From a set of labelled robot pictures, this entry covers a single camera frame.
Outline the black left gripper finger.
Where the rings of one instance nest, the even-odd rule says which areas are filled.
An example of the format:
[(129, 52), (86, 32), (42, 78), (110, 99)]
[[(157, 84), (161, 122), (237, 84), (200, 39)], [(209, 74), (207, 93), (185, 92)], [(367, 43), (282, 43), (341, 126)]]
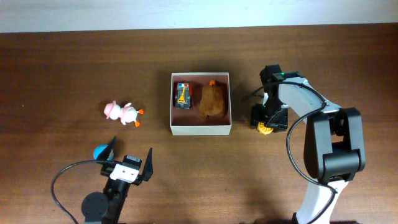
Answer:
[(142, 171), (142, 181), (148, 182), (153, 173), (152, 148), (150, 148)]
[(116, 136), (108, 144), (102, 144), (96, 147), (96, 160), (112, 161), (114, 158), (113, 147), (116, 143)]

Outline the blue ball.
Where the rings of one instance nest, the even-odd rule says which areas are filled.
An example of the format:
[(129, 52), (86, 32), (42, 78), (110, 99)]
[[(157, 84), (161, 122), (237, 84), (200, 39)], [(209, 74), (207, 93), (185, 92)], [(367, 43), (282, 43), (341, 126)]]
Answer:
[(93, 157), (99, 161), (111, 161), (113, 160), (114, 152), (110, 145), (102, 144), (94, 150)]

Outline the yellow round toy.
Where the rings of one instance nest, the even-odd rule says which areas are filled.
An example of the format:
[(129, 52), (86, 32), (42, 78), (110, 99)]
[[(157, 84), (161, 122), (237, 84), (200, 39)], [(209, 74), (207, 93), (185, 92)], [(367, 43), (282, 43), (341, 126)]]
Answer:
[(259, 122), (259, 123), (257, 124), (257, 130), (258, 130), (261, 134), (263, 134), (263, 135), (268, 135), (268, 134), (272, 133), (274, 129), (273, 129), (273, 128), (266, 127), (266, 126), (264, 125), (264, 123)]

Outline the pink white duck toy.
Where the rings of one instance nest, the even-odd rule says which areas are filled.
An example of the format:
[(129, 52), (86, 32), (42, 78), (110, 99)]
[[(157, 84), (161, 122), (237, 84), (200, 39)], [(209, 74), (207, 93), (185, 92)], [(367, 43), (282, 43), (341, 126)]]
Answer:
[(132, 103), (127, 103), (123, 107), (120, 107), (116, 103), (116, 101), (112, 101), (111, 103), (106, 104), (103, 113), (105, 114), (107, 119), (120, 119), (120, 122), (123, 125), (127, 125), (128, 123), (134, 123), (135, 127), (139, 127), (141, 123), (137, 120), (137, 117), (139, 114), (144, 114), (144, 110), (136, 110), (132, 106)]

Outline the brown plush toy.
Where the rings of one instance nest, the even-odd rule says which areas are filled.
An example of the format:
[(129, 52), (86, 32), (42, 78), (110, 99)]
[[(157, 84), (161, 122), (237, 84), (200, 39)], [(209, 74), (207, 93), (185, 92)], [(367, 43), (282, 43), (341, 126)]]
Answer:
[(201, 117), (223, 117), (226, 114), (226, 100), (224, 89), (217, 85), (214, 79), (202, 88), (199, 104), (199, 115)]

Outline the grey orange toy car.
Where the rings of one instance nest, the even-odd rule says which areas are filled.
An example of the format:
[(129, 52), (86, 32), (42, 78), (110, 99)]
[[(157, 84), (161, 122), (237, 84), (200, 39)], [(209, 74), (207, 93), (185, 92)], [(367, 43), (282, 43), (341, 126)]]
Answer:
[(189, 110), (192, 107), (192, 85), (186, 82), (177, 83), (174, 97), (174, 107)]

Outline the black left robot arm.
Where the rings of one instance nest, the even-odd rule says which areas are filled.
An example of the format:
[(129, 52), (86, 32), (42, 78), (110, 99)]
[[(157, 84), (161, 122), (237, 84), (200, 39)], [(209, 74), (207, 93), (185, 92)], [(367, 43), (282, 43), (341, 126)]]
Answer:
[(140, 185), (152, 177), (152, 149), (149, 150), (145, 164), (129, 155), (122, 161), (115, 161), (113, 147), (117, 138), (109, 144), (98, 146), (93, 153), (97, 161), (104, 161), (101, 175), (108, 178), (102, 192), (88, 194), (82, 201), (81, 212), (85, 223), (117, 223), (131, 185)]

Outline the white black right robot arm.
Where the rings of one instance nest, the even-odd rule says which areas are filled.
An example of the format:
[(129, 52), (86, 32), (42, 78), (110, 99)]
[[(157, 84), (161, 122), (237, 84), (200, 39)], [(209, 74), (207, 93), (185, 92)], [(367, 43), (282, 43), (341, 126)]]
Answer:
[[(263, 102), (252, 107), (250, 125), (262, 134), (285, 131), (289, 161), (308, 182), (291, 223), (329, 223), (342, 190), (366, 165), (361, 113), (332, 103), (300, 72), (283, 72), (278, 64), (265, 66), (259, 76)], [(306, 125), (305, 171), (294, 161), (290, 146), (301, 122)]]

